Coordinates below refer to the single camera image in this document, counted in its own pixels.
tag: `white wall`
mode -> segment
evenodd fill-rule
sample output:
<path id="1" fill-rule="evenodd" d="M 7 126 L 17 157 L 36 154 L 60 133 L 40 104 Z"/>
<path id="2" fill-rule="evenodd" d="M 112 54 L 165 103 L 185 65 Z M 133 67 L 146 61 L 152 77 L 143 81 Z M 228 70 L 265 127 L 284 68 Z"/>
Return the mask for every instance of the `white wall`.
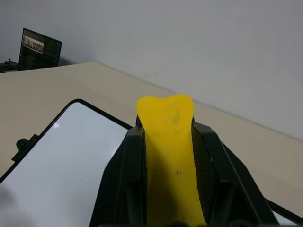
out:
<path id="1" fill-rule="evenodd" d="M 27 27 L 62 40 L 71 62 L 102 61 L 303 140 L 302 12 L 301 0 L 2 0 L 0 61 L 18 61 Z"/>

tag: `monitor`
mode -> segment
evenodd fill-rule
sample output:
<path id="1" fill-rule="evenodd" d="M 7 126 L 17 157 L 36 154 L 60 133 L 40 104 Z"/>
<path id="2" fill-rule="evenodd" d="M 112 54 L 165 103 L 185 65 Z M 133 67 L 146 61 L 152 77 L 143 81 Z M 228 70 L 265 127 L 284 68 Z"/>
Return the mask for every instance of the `monitor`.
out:
<path id="1" fill-rule="evenodd" d="M 61 41 L 24 28 L 18 69 L 33 70 L 58 66 L 61 46 Z"/>

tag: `yellow bone-shaped object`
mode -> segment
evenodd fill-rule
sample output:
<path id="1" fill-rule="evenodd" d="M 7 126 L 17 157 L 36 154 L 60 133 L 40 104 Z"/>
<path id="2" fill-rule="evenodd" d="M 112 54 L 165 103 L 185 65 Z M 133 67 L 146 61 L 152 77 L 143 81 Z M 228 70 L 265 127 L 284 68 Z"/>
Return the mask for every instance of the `yellow bone-shaped object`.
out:
<path id="1" fill-rule="evenodd" d="M 205 224 L 191 137 L 193 100 L 182 94 L 143 97 L 137 113 L 145 131 L 148 226 Z"/>

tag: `black object on desk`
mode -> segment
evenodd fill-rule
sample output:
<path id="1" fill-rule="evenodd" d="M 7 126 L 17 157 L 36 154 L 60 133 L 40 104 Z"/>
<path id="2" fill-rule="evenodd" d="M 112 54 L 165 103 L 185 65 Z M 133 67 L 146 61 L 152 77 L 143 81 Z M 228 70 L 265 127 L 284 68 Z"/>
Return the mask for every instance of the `black object on desk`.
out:
<path id="1" fill-rule="evenodd" d="M 37 32 L 23 29 L 19 63 L 10 59 L 0 64 L 0 72 L 56 67 L 62 42 Z"/>

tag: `phone screen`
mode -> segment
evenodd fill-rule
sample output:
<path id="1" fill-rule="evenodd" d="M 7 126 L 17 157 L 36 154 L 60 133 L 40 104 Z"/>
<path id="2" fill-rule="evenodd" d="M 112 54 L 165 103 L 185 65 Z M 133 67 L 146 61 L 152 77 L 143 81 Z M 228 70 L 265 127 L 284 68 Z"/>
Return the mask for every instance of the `phone screen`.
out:
<path id="1" fill-rule="evenodd" d="M 0 226 L 89 226 L 103 171 L 126 133 L 72 103 L 0 183 Z"/>

